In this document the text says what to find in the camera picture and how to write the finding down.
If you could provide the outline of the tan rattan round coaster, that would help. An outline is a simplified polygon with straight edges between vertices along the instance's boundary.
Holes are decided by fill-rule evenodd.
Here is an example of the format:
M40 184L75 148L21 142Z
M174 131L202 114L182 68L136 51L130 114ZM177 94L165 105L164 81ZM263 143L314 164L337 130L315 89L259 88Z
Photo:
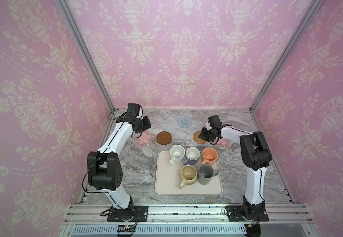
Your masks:
M200 138L201 132L197 131L193 134L193 140L198 144L206 144L206 141Z

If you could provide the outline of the pink flower coaster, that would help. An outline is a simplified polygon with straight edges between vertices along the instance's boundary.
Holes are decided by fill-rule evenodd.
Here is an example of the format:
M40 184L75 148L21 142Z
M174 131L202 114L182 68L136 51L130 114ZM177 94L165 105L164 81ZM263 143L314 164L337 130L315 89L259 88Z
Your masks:
M137 147L150 146L153 138L154 135L146 131L142 133L142 135L139 138L135 139L135 144Z
M222 148L229 148L230 146L228 140L224 138L219 139L216 145Z

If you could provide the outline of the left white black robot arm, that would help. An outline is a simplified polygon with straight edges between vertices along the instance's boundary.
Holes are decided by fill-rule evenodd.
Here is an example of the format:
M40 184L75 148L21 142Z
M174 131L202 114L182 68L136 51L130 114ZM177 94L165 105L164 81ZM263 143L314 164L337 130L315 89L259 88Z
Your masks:
M148 206L135 206L132 197L125 191L120 153L126 141L135 133L142 133L151 127L147 116L137 118L121 116L113 133L96 152L87 155L88 184L98 193L104 193L112 206L101 212L108 222L146 222Z

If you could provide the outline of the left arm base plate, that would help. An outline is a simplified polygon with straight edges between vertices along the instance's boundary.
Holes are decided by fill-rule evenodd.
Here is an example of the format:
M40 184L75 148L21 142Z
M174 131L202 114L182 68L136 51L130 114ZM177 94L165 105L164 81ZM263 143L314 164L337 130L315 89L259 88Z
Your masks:
M107 222L146 222L148 219L148 206L129 206L127 209L110 207Z

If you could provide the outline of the white ceramic mug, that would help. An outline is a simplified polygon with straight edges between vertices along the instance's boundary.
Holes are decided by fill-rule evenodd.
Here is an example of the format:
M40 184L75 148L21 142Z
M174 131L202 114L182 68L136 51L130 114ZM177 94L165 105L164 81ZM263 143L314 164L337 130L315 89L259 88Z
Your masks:
M170 149L170 165L180 164L185 160L185 149L181 145L174 145Z

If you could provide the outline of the blue woven round coaster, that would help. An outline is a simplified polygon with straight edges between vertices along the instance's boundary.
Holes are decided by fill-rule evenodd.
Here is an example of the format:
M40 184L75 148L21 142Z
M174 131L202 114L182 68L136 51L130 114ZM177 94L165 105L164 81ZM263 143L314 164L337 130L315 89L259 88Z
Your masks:
M188 117L182 117L178 120L177 124L181 128L189 128L192 125L192 121Z

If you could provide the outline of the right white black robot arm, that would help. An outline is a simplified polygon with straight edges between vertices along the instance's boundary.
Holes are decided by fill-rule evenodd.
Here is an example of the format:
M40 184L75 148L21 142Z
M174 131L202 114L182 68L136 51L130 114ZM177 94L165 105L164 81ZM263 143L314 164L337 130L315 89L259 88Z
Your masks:
M247 221L269 221L263 192L266 171L272 160L272 154L263 133L247 132L230 125L222 125L209 129L202 128L199 138L210 143L223 138L240 145L242 161L247 167L242 216Z

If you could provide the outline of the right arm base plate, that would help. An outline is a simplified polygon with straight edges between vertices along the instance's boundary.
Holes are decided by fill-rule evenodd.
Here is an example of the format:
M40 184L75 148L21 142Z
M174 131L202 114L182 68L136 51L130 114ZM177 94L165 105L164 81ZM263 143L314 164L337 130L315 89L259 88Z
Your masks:
M241 205L227 205L224 209L224 214L228 217L228 220L230 222L268 222L269 217L264 210L260 214L256 214L254 217L245 217L242 212L242 206Z

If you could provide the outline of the grey green ceramic mug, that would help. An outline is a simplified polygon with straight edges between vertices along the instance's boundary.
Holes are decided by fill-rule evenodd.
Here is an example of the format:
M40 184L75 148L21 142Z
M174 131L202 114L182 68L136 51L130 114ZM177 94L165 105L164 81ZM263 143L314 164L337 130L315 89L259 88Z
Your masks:
M216 177L218 174L219 174L218 170L214 170L214 168L210 165L203 164L199 168L197 181L201 185L208 185L211 179L213 177Z

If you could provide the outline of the brown wooden round coaster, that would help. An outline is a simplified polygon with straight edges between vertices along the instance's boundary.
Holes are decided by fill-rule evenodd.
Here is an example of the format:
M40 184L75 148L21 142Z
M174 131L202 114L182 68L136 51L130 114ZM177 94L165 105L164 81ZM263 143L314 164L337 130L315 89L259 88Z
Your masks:
M160 145L167 145L167 144L169 144L172 141L172 136L171 136L171 134L169 132L162 131L162 132L157 134L156 141Z

